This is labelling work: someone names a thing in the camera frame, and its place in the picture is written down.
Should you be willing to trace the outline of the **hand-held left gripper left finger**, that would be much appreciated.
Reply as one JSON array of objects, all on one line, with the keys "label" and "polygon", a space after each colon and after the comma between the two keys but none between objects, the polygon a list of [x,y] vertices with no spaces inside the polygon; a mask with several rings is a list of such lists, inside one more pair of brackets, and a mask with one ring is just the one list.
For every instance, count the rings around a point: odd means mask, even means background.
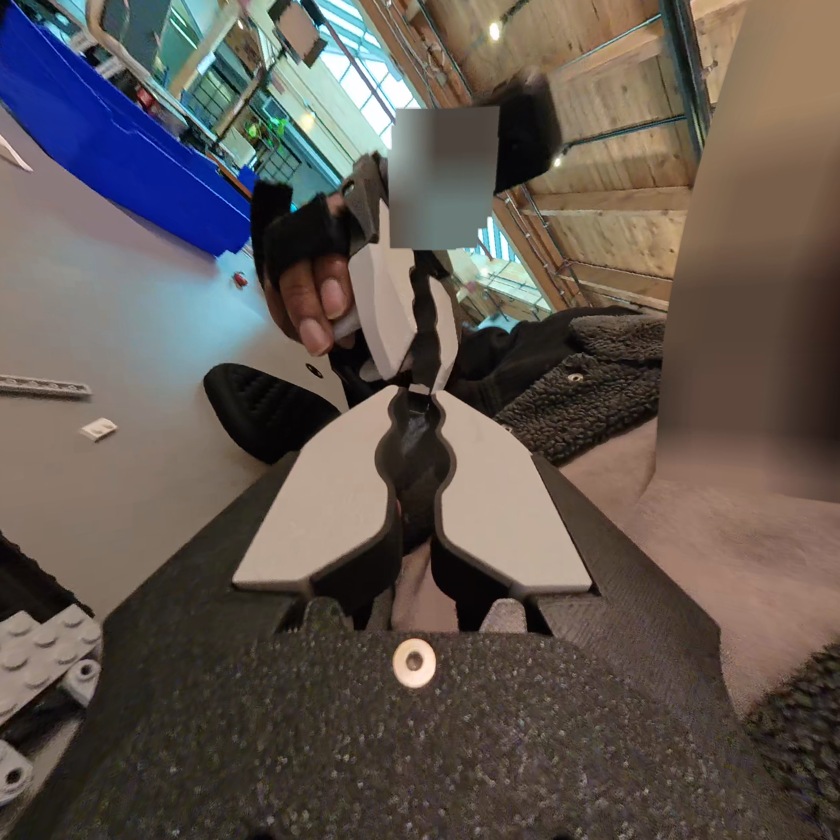
[{"label": "hand-held left gripper left finger", "polygon": [[305,602],[327,597],[349,615],[389,589],[403,558],[394,482],[402,420],[403,391],[389,385],[308,441],[234,572],[233,586]]}]

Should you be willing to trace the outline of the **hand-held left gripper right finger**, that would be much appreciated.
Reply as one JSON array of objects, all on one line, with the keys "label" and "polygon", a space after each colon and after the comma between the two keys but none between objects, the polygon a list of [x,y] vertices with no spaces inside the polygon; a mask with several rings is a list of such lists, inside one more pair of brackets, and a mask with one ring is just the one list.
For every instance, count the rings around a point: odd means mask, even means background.
[{"label": "hand-held left gripper right finger", "polygon": [[522,605],[593,587],[537,463],[508,430],[447,392],[433,396],[440,484],[431,571],[476,632],[498,600]]}]

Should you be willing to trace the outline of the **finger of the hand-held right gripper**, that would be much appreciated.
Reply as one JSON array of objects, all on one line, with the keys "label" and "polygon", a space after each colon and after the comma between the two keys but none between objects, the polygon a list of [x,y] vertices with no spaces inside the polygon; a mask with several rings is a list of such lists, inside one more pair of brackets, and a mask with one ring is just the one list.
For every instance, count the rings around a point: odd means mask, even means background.
[{"label": "finger of the hand-held right gripper", "polygon": [[390,211],[383,199],[378,214],[378,240],[350,258],[353,308],[332,331],[336,340],[362,331],[376,374],[389,381],[400,373],[417,336],[411,280],[415,253],[392,246]]},{"label": "finger of the hand-held right gripper", "polygon": [[431,393],[436,393],[445,389],[455,365],[458,326],[444,284],[448,278],[444,265],[430,251],[415,251],[414,257],[411,286],[416,332],[409,349],[410,384],[425,385]]}]

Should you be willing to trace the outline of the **black toy brick car chassis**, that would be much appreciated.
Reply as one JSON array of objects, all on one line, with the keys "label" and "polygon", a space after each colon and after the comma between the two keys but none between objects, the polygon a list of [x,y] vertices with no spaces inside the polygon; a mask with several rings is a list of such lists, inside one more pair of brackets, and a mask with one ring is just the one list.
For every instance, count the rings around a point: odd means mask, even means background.
[{"label": "black toy brick car chassis", "polygon": [[88,708],[101,675],[92,610],[1,536],[1,806],[34,785],[34,756]]}]

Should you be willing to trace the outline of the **person's right forearm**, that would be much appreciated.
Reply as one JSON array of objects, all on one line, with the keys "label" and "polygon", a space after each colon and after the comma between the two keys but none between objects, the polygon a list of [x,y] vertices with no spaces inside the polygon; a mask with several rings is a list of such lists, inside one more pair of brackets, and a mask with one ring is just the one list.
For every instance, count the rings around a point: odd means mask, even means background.
[{"label": "person's right forearm", "polygon": [[203,389],[227,435],[268,466],[298,452],[340,416],[320,395],[242,364],[214,366]]}]

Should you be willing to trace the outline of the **person's right hand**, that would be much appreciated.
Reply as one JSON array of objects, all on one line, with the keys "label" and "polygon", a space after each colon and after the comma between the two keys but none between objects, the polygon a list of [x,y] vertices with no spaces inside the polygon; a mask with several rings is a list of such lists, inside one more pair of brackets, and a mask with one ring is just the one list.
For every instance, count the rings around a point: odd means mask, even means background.
[{"label": "person's right hand", "polygon": [[334,323],[354,304],[349,261],[341,255],[303,260],[279,276],[276,286],[263,283],[269,313],[280,330],[313,357],[354,346],[353,335],[335,339]]}]

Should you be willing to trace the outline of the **blue storage bin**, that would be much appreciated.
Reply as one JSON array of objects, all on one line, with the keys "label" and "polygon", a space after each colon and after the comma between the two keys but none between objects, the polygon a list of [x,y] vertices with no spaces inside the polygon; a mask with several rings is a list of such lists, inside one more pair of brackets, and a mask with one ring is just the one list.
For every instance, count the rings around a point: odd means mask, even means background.
[{"label": "blue storage bin", "polygon": [[2,2],[1,96],[54,161],[111,202],[214,257],[249,240],[249,205],[216,165],[14,2]]}]

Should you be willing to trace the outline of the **long grey brick plate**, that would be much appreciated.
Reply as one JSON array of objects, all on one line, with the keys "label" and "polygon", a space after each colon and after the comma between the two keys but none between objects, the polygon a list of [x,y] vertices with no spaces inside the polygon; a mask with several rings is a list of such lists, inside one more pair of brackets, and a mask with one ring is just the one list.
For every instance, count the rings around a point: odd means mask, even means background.
[{"label": "long grey brick plate", "polygon": [[93,391],[83,383],[1,374],[1,394],[86,401],[93,396]]}]

